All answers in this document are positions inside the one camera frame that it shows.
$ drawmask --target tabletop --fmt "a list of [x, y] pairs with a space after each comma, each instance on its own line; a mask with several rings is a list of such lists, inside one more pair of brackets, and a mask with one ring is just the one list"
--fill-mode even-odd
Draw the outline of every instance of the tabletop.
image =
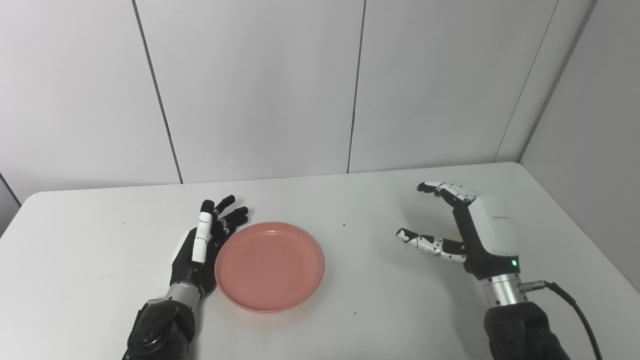
[[[196, 310], [194, 359], [491, 359], [481, 284], [396, 238], [400, 227], [460, 238], [451, 208], [415, 190], [422, 181], [501, 198], [523, 281], [568, 291], [605, 359], [637, 354], [640, 294], [524, 167], [496, 163], [35, 194], [0, 239], [2, 357], [120, 359], [138, 309], [166, 293], [171, 256], [202, 200], [233, 193], [251, 223], [309, 232], [324, 275], [280, 313], [251, 313], [214, 291]], [[548, 290], [529, 298], [572, 359], [593, 358], [569, 305]]]

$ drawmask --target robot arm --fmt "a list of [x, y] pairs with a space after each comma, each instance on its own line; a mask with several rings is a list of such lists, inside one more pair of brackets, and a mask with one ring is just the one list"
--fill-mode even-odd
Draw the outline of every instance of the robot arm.
[[417, 190], [442, 197], [453, 208], [462, 244], [406, 229], [398, 230], [398, 238], [435, 256], [463, 263], [465, 270], [481, 281], [520, 273], [515, 231], [498, 198], [478, 196], [462, 185], [449, 183], [425, 182]]
[[[484, 316], [484, 329], [495, 359], [569, 360], [558, 338], [549, 329], [547, 314], [530, 302], [525, 294], [544, 287], [565, 299], [570, 296], [555, 283], [520, 281], [520, 259], [511, 219], [500, 200], [478, 196], [464, 186], [447, 183], [421, 183], [418, 191], [442, 197], [453, 208], [462, 243], [418, 235], [407, 229], [396, 236], [441, 258], [463, 263], [465, 270], [480, 280], [490, 308]], [[578, 311], [575, 301], [568, 302]], [[595, 337], [584, 315], [580, 316], [601, 359]]]
[[163, 299], [149, 300], [138, 311], [123, 360], [184, 360], [195, 337], [193, 309], [215, 287], [218, 251], [236, 229], [247, 223], [246, 206], [218, 220], [236, 201], [233, 195], [218, 206], [205, 200], [198, 226], [181, 239], [172, 263], [169, 290]]

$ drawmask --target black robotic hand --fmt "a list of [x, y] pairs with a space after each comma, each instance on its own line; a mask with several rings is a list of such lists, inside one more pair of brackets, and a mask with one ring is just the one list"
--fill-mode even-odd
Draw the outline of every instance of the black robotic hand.
[[123, 360], [187, 358], [195, 337], [193, 308], [215, 287], [214, 265], [220, 248], [248, 221], [246, 206], [219, 218], [235, 201], [229, 195], [217, 206], [211, 200], [202, 203], [198, 227], [188, 232], [173, 260], [166, 296], [147, 301], [138, 311]]
[[200, 211], [210, 213], [213, 221], [213, 225], [211, 226], [211, 239], [209, 239], [207, 244], [206, 260], [204, 263], [198, 263], [192, 260], [197, 229], [194, 227], [187, 235], [180, 251], [173, 260], [170, 285], [178, 282], [193, 284], [198, 288], [201, 298], [213, 291], [216, 284], [214, 265], [218, 257], [218, 252], [236, 229], [248, 221], [247, 214], [249, 209], [246, 206], [237, 208], [226, 216], [218, 219], [220, 214], [235, 201], [236, 197], [229, 195], [217, 206], [215, 206], [211, 200], [205, 200], [202, 203]]

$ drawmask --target robot finger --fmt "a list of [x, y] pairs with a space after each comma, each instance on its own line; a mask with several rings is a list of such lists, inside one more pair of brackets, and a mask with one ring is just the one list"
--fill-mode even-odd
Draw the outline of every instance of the robot finger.
[[444, 184], [444, 183], [435, 183], [435, 182], [425, 181], [423, 183], [418, 184], [417, 190], [419, 192], [423, 192], [423, 193], [433, 193], [442, 184]]
[[454, 261], [456, 263], [464, 263], [467, 259], [467, 252], [465, 251], [465, 244], [460, 241], [454, 241], [450, 239], [442, 240], [442, 252], [440, 256], [444, 259]]
[[211, 238], [214, 241], [218, 241], [220, 238], [228, 238], [232, 234], [231, 229], [235, 230], [239, 226], [244, 225], [249, 221], [249, 218], [246, 216], [246, 214], [242, 214], [239, 212], [234, 215], [235, 216], [232, 217], [228, 217], [227, 215], [226, 217], [216, 222], [216, 225], [214, 225], [214, 227], [211, 229]]
[[222, 225], [226, 225], [227, 223], [233, 222], [235, 219], [246, 216], [247, 214], [249, 214], [249, 208], [243, 206], [242, 208], [237, 208], [231, 211], [229, 214], [225, 215], [220, 219], [220, 222], [222, 223]]
[[229, 195], [227, 197], [225, 197], [224, 199], [222, 199], [220, 201], [220, 203], [218, 204], [218, 206], [216, 206], [216, 208], [213, 210], [214, 213], [216, 215], [220, 215], [224, 212], [224, 210], [226, 208], [228, 208], [231, 204], [233, 204], [234, 202], [236, 202], [236, 197], [232, 195]]
[[418, 185], [418, 191], [442, 197], [452, 208], [469, 206], [477, 198], [476, 194], [464, 186], [449, 183], [424, 182]]
[[402, 240], [405, 244], [414, 245], [420, 250], [426, 251], [431, 255], [439, 255], [442, 251], [442, 243], [431, 235], [418, 235], [411, 230], [401, 228], [396, 233], [396, 237]]
[[431, 255], [457, 263], [464, 263], [466, 260], [464, 244], [461, 242], [445, 238], [436, 239], [430, 235], [419, 235], [404, 228], [398, 230], [396, 236], [404, 243], [415, 245], [418, 249]]

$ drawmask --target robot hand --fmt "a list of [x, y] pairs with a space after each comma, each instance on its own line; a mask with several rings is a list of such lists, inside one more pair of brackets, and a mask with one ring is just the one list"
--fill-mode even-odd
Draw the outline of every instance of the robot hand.
[[198, 227], [186, 234], [173, 260], [170, 281], [172, 288], [184, 284], [194, 286], [199, 293], [197, 300], [213, 290], [216, 283], [214, 265], [220, 248], [239, 226], [248, 221], [249, 210], [246, 206], [237, 208], [218, 220], [218, 216], [235, 201], [236, 198], [229, 195], [217, 206], [211, 200], [202, 203]]
[[463, 263], [478, 280], [519, 274], [515, 232], [504, 206], [492, 196], [478, 196], [464, 186], [421, 183], [417, 190], [442, 197], [453, 208], [462, 243], [400, 229], [396, 236], [432, 255]]
[[247, 223], [246, 206], [218, 217], [233, 204], [233, 195], [218, 206], [205, 200], [198, 226], [190, 230], [172, 264], [169, 291], [138, 311], [123, 360], [184, 360], [195, 337], [193, 308], [215, 287], [214, 264], [222, 245]]

